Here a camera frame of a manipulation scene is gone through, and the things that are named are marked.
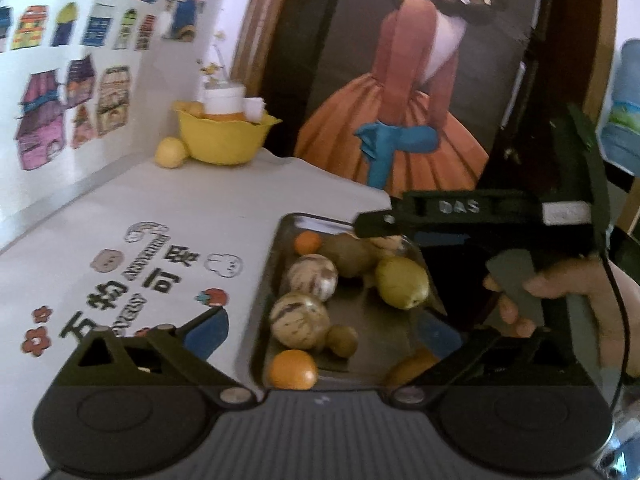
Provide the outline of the person's right hand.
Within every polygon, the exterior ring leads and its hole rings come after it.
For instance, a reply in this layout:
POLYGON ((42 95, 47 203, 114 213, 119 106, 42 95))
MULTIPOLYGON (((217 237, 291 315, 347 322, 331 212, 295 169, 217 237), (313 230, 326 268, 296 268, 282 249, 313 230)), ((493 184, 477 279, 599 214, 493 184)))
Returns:
POLYGON ((584 358, 598 356, 602 370, 621 370, 625 382, 639 382, 639 284, 608 260, 565 260, 536 272, 524 250, 511 250, 487 263, 484 286, 498 295, 489 323, 508 336, 527 338, 542 325, 535 306, 566 302, 570 331, 584 358))

